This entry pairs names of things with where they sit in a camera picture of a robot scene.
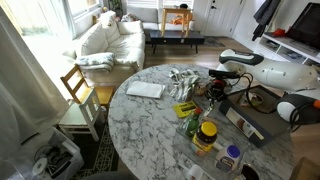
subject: marble tabletop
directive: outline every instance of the marble tabletop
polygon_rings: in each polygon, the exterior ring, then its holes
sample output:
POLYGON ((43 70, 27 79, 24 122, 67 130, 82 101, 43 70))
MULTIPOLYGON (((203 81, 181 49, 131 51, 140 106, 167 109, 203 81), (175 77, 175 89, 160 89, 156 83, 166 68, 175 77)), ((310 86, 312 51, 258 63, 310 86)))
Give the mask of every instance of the marble tabletop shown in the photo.
MULTIPOLYGON (((185 141, 181 140, 182 136, 176 132, 182 120, 172 108, 179 102, 169 95, 174 88, 173 80, 169 77, 172 68, 180 72, 187 69, 198 71, 203 81, 209 78, 209 69, 201 66, 167 64, 150 67, 123 82, 110 104, 108 123, 112 141, 121 160, 139 179, 186 179, 188 169, 193 164, 198 164, 193 158, 194 154, 179 148, 179 142, 185 141), (126 90, 134 81, 162 84, 166 87, 160 99, 126 95, 126 90)), ((203 97, 196 97, 194 101, 201 108, 208 105, 208 100, 203 97)), ((217 120, 220 144, 249 144, 246 137, 218 108, 215 108, 209 117, 217 120)), ((289 132, 261 148, 254 145, 243 147, 245 153, 242 163, 251 164, 258 171, 260 179, 289 179, 293 169, 289 132)), ((230 178, 216 172, 206 172, 210 171, 210 168, 205 166, 202 179, 230 178)))

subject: white sofa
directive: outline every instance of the white sofa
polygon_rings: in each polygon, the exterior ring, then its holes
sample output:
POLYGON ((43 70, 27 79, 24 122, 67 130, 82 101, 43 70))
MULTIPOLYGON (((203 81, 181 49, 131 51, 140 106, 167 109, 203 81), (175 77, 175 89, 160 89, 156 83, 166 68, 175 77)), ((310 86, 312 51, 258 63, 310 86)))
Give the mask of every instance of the white sofa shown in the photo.
MULTIPOLYGON (((142 8, 142 7, 127 7, 127 14, 132 14, 136 16, 140 21, 142 21, 142 26, 144 30, 144 34, 146 35, 146 40, 150 41, 150 31, 151 30, 160 30, 161 23, 162 23, 162 9, 157 8, 142 8)), ((169 23, 176 17, 176 14, 169 13, 167 14, 166 19, 166 27, 165 30, 168 31, 181 31, 182 25, 181 24, 171 24, 169 23)), ((194 30, 194 23, 189 24, 189 29, 191 31, 194 30)))
POLYGON ((75 60, 95 53, 113 53, 115 65, 110 72, 106 69, 82 69, 82 72, 90 86, 118 86, 143 69, 144 49, 145 34, 141 21, 116 22, 115 13, 108 11, 101 15, 97 24, 76 38, 74 47, 63 55, 75 60))

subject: chair backrest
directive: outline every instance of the chair backrest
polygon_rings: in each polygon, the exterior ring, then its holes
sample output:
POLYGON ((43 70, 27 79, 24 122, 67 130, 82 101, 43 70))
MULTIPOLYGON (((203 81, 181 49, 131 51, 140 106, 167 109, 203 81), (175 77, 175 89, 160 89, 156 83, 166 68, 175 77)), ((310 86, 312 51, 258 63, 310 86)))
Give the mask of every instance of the chair backrest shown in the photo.
POLYGON ((94 124, 102 110, 98 95, 92 88, 84 101, 79 105, 87 124, 94 124))
POLYGON ((68 89, 69 93, 71 94, 73 100, 80 104, 84 100, 85 97, 87 97, 89 91, 91 88, 88 87, 87 82, 85 81, 81 70, 77 64, 65 75, 60 77, 63 84, 68 89), (84 87, 84 89, 81 89, 82 92, 79 95, 79 90, 81 87, 84 87))

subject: door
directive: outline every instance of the door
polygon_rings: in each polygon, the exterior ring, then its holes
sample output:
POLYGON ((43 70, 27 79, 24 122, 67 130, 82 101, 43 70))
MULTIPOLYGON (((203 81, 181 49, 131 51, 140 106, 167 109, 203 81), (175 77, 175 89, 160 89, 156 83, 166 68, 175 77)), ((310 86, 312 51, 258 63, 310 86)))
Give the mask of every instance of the door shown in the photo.
POLYGON ((205 36, 232 35, 244 0, 209 0, 211 5, 204 28, 205 36))

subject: tv stand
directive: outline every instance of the tv stand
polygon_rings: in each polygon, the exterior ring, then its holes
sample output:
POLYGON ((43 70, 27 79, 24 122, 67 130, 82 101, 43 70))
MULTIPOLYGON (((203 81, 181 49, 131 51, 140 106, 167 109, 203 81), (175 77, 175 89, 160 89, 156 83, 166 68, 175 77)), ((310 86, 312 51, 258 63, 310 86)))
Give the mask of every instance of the tv stand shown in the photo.
POLYGON ((272 60, 320 66, 320 50, 288 37, 274 37, 271 32, 262 35, 254 52, 272 60))

